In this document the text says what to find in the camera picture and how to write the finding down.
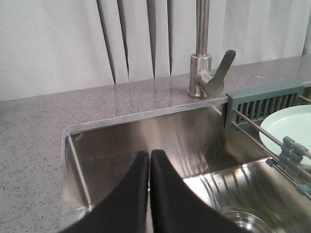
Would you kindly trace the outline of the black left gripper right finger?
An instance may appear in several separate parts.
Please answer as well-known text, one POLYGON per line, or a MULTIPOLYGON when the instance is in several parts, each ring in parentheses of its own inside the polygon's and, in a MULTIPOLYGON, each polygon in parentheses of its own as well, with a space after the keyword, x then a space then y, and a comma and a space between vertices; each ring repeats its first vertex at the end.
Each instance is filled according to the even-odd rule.
POLYGON ((150 186, 156 233, 245 232, 197 197, 183 182, 163 150, 151 153, 150 186))

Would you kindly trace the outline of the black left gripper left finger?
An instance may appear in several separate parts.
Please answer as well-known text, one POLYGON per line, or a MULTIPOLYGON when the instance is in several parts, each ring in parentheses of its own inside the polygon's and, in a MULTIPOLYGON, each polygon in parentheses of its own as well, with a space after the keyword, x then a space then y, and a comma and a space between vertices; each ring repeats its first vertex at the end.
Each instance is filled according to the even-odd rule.
POLYGON ((145 232, 149 155, 139 151, 124 178, 110 194, 63 233, 145 232))

